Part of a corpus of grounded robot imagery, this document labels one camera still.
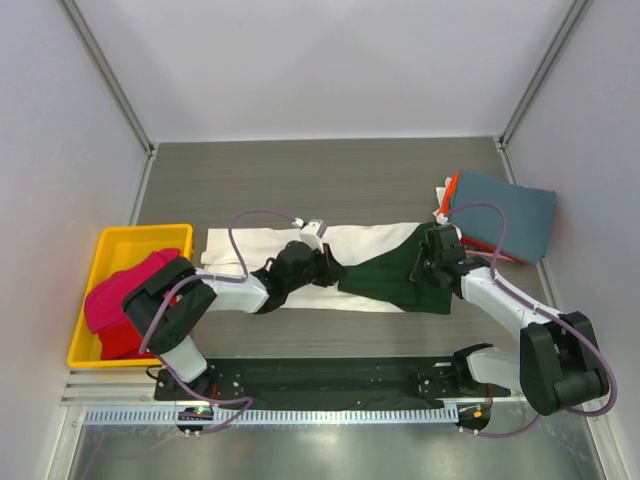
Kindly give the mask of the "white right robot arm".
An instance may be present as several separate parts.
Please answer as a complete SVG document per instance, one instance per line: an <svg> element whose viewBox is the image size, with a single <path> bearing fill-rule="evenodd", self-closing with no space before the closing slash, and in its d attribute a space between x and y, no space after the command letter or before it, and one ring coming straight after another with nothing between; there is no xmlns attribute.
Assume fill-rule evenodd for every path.
<svg viewBox="0 0 640 480"><path fill-rule="evenodd" d="M516 352L478 344L455 353L458 365L450 375L458 393L470 396L495 384L522 394L543 416L612 397L590 320L550 308L514 287L487 259L468 255L453 226L426 230L411 279L450 290L518 343Z"/></svg>

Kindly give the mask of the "white and green t-shirt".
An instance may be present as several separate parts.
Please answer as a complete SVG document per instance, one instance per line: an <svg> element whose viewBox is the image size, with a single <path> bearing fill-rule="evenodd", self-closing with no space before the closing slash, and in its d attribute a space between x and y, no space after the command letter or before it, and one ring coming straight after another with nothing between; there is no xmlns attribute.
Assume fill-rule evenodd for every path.
<svg viewBox="0 0 640 480"><path fill-rule="evenodd" d="M432 226L405 222L328 227L323 240L345 267L346 276L334 286L308 285L296 290L282 308L450 314L450 290L410 279L426 230ZM275 258L288 242L299 240L296 229L234 228L233 235L250 272L263 267L268 258ZM210 272L243 273L226 229L208 230L200 260Z"/></svg>

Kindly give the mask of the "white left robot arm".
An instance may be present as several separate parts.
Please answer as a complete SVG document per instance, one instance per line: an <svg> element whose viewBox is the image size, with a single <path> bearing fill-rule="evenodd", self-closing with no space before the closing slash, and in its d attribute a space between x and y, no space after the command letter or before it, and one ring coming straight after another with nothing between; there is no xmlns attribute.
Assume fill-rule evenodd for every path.
<svg viewBox="0 0 640 480"><path fill-rule="evenodd" d="M293 292L334 286L346 274L328 244L314 249L301 241L289 242L245 277L206 273L178 256L131 291L122 310L142 336L142 350L159 358L178 377L179 390L198 400L210 392L212 375L190 333L206 313L270 313Z"/></svg>

